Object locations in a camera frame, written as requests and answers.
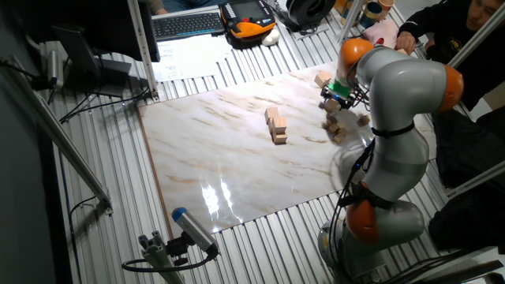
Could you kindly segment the person right hand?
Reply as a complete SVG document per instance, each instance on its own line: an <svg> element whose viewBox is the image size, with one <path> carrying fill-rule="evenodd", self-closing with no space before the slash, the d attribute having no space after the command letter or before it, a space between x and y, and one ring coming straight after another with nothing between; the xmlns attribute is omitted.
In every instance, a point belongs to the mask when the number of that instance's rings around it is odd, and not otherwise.
<svg viewBox="0 0 505 284"><path fill-rule="evenodd" d="M396 39L396 50L404 50L407 54L412 54L417 48L416 39L410 32L401 32Z"/></svg>

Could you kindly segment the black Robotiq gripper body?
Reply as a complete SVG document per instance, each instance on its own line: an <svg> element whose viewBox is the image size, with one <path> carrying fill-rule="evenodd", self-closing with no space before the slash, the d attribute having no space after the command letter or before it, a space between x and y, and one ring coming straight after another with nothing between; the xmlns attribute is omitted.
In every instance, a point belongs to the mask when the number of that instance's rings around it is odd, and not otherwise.
<svg viewBox="0 0 505 284"><path fill-rule="evenodd" d="M340 99L343 99L343 100L352 100L352 99L349 99L349 98L345 98L343 95L340 95L338 94L337 92L331 90L330 88L328 87L324 87L322 90L321 90L321 96L323 95L327 95L328 96L328 101L330 99L334 99L336 100L338 103L339 103L339 100Z"/></svg>

